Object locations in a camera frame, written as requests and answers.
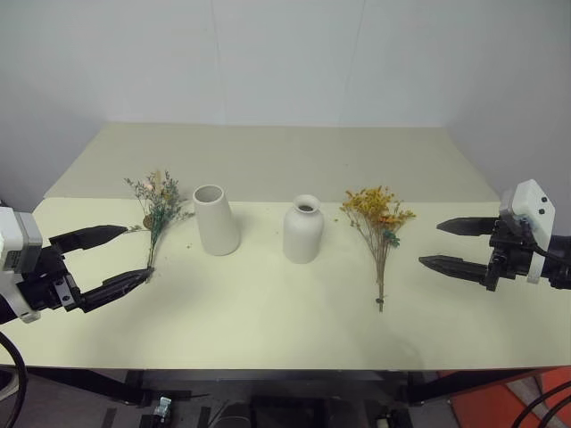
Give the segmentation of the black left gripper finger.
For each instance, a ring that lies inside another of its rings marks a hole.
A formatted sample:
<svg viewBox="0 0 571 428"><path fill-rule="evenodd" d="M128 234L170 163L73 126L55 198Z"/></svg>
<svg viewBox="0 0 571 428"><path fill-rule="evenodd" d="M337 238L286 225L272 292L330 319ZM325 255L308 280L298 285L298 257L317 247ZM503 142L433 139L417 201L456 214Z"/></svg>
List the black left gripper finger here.
<svg viewBox="0 0 571 428"><path fill-rule="evenodd" d="M51 237L49 242L60 253L75 250L84 251L108 243L127 231L128 229L125 226L91 226Z"/></svg>
<svg viewBox="0 0 571 428"><path fill-rule="evenodd" d="M84 313L101 308L126 296L140 284L145 283L153 274L154 268L147 267L128 271L102 282L102 285L81 294L79 307Z"/></svg>

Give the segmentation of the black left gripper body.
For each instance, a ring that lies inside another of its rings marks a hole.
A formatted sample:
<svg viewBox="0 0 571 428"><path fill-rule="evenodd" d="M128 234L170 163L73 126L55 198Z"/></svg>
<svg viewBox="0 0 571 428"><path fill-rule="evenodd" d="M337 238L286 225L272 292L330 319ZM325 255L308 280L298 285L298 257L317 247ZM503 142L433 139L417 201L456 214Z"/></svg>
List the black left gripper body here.
<svg viewBox="0 0 571 428"><path fill-rule="evenodd" d="M71 311L79 308L81 292L64 260L57 246L45 247L33 271L21 275L17 287L32 309Z"/></svg>

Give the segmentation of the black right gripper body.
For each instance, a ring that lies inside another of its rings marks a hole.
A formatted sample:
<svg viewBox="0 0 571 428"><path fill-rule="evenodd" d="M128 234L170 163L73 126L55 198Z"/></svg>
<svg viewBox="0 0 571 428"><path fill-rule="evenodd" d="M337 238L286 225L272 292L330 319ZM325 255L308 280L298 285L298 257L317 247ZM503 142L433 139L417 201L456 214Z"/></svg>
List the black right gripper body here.
<svg viewBox="0 0 571 428"><path fill-rule="evenodd" d="M529 274L536 241L526 220L520 220L513 232L508 222L498 218L489 244L492 255L484 276L487 291L495 292L500 278L515 279Z"/></svg>

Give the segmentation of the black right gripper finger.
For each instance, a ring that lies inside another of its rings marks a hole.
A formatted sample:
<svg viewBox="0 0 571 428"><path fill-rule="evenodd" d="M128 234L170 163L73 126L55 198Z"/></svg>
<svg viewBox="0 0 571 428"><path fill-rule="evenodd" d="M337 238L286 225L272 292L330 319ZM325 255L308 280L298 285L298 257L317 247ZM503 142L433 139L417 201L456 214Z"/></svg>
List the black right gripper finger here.
<svg viewBox="0 0 571 428"><path fill-rule="evenodd" d="M423 256L419 257L418 261L426 268L430 268L435 272L480 285L484 284L487 273L486 265L467 262L464 259L452 256Z"/></svg>
<svg viewBox="0 0 571 428"><path fill-rule="evenodd" d="M437 230L463 236L491 235L497 218L464 217L452 218L439 223Z"/></svg>

